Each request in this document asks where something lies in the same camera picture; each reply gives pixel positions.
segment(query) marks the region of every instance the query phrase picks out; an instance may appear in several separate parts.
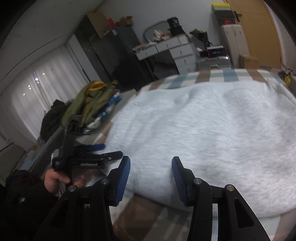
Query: black sleeve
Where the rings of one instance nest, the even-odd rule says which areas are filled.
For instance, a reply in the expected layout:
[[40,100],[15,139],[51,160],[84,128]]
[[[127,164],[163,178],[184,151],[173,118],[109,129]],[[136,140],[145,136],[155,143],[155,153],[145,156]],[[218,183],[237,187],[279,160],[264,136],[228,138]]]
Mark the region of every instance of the black sleeve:
[[6,219],[17,232],[34,237],[58,198],[47,191],[44,182],[21,170],[7,179]]

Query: drawer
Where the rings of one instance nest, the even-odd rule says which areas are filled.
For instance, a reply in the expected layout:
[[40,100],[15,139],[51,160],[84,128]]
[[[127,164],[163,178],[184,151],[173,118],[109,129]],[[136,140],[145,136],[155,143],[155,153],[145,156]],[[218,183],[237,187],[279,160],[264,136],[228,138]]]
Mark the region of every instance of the drawer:
[[179,58],[186,55],[196,54],[194,44],[187,44],[177,48],[170,49],[170,54],[173,58]]
[[169,40],[163,41],[159,44],[156,44],[158,52],[162,52],[174,47],[180,46],[180,42],[177,37],[171,38]]
[[179,74],[188,74],[191,72],[196,72],[197,71],[197,67],[196,64],[187,64],[187,65],[182,65],[182,66],[178,66],[178,71]]
[[179,42],[180,42],[181,45],[185,45],[185,44],[189,43],[188,38],[187,38],[186,35],[181,35],[181,36],[178,37],[178,39],[179,39]]
[[177,66],[182,66],[182,65],[186,65],[186,64],[193,64],[196,62],[196,58],[195,58],[194,54],[188,55],[185,57],[181,57],[181,58],[176,58],[174,60],[175,60],[175,63]]
[[151,46],[147,49],[144,49],[138,53],[136,53],[138,60],[142,60],[148,58],[149,56],[157,54],[158,51],[155,46]]

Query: human hand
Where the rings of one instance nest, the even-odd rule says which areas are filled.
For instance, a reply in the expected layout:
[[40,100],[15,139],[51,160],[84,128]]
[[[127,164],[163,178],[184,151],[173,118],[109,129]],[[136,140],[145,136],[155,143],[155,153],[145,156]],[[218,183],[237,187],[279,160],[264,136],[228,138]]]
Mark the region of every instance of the human hand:
[[[73,185],[81,188],[83,186],[83,180],[85,179],[84,174],[82,174],[79,180],[75,181]],[[57,192],[58,183],[69,183],[70,178],[62,171],[55,171],[53,169],[48,169],[44,177],[44,186],[50,193]]]

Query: wooden door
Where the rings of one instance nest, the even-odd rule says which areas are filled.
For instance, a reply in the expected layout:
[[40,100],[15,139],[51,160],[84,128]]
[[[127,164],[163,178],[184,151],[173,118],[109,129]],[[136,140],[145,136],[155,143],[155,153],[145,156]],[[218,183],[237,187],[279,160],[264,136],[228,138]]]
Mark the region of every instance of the wooden door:
[[239,15],[250,55],[259,66],[281,68],[281,47],[272,17],[262,0],[225,0]]

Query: white curtain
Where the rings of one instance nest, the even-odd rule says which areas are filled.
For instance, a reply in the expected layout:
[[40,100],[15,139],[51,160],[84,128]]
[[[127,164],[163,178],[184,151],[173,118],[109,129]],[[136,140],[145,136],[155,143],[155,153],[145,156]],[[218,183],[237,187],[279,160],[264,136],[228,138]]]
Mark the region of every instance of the white curtain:
[[6,135],[29,149],[36,143],[52,103],[75,98],[87,83],[65,46],[39,58],[0,95],[0,124]]

